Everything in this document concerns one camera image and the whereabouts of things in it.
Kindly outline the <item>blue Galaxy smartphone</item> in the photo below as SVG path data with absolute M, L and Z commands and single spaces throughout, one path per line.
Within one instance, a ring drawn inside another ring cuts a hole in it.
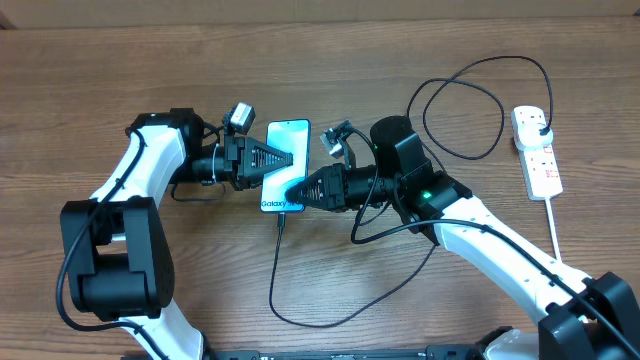
M 311 124 L 308 119 L 273 121 L 267 127 L 266 144 L 287 156 L 287 165 L 264 175 L 260 199 L 263 213 L 299 213 L 305 209 L 286 192 L 307 177 Z

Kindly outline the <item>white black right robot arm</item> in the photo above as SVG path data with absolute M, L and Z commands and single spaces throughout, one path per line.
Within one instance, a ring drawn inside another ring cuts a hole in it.
M 401 230 L 466 259 L 536 324 L 534 334 L 502 327 L 471 359 L 636 359 L 639 304 L 608 272 L 592 278 L 549 256 L 494 216 L 472 191 L 434 170 L 409 118 L 389 116 L 370 130 L 375 164 L 325 166 L 287 191 L 289 201 L 326 211 L 389 202 Z

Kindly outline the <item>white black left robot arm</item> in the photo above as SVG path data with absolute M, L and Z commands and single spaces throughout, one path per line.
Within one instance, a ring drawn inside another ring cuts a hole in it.
M 64 260 L 56 284 L 62 321 L 80 332 L 126 330 L 150 359 L 212 359 L 206 336 L 174 299 L 175 270 L 159 215 L 168 187 L 227 182 L 259 187 L 292 154 L 248 137 L 254 109 L 239 103 L 222 124 L 191 108 L 142 113 L 113 174 L 89 199 L 61 210 Z

